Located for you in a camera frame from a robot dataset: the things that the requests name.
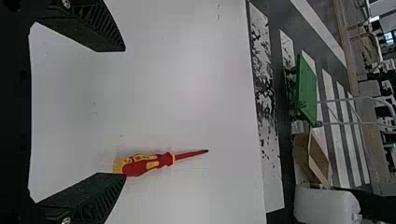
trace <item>metal frame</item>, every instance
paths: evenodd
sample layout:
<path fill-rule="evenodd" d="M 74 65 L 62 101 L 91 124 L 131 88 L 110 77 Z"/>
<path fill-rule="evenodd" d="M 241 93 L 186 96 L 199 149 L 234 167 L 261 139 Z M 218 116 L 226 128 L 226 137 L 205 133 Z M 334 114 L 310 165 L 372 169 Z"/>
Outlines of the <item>metal frame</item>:
<path fill-rule="evenodd" d="M 380 131 L 383 133 L 396 133 L 396 126 L 392 126 L 392 125 L 388 125 L 388 124 L 384 124 L 384 123 L 379 123 L 377 121 L 371 121 L 371 122 L 365 122 L 361 119 L 361 116 L 358 114 L 358 112 L 353 108 L 353 105 L 351 103 L 351 101 L 355 102 L 356 100 L 369 100 L 369 101 L 373 101 L 373 102 L 377 102 L 383 105 L 386 105 L 390 111 L 390 114 L 392 115 L 393 119 L 396 121 L 396 113 L 393 109 L 393 105 L 391 105 L 388 102 L 382 101 L 382 100 L 378 100 L 375 99 L 373 97 L 368 97 L 368 96 L 357 96 L 357 97 L 353 97 L 353 98 L 347 98 L 347 99 L 333 99 L 333 100 L 327 100 L 327 101 L 318 101 L 319 104 L 325 104 L 326 107 L 328 108 L 328 110 L 332 113 L 332 115 L 335 117 L 335 119 L 338 122 L 323 122 L 323 125 L 352 125 L 352 124 L 359 124 L 359 125 L 376 125 L 379 127 L 385 127 L 385 128 L 390 128 L 393 129 L 394 131 L 392 132 L 387 132 L 386 130 L 383 131 L 380 128 Z M 334 111 L 332 111 L 327 104 L 328 103 L 337 103 L 337 102 L 347 102 L 347 105 L 349 106 L 349 108 L 352 110 L 352 112 L 356 115 L 358 122 L 343 122 L 340 119 L 337 118 L 337 116 L 335 115 Z"/>

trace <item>red and yellow screwdriver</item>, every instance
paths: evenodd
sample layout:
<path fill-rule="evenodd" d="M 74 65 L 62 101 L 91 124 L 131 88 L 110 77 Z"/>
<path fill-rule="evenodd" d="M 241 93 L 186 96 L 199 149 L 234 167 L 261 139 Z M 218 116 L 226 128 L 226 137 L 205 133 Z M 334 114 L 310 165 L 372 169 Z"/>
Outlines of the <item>red and yellow screwdriver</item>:
<path fill-rule="evenodd" d="M 209 150 L 199 150 L 178 155 L 172 155 L 170 152 L 155 155 L 137 154 L 132 157 L 118 159 L 114 164 L 113 172 L 125 174 L 127 176 L 141 176 L 150 170 L 171 166 L 175 164 L 176 161 L 202 155 L 208 151 Z"/>

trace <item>green object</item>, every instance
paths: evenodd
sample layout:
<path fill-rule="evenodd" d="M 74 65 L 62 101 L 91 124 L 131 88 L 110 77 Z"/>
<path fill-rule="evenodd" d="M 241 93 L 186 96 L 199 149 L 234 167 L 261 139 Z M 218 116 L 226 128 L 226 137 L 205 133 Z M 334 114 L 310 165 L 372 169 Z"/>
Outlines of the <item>green object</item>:
<path fill-rule="evenodd" d="M 295 110 L 311 127 L 317 127 L 317 76 L 301 54 L 297 55 L 296 73 Z"/>

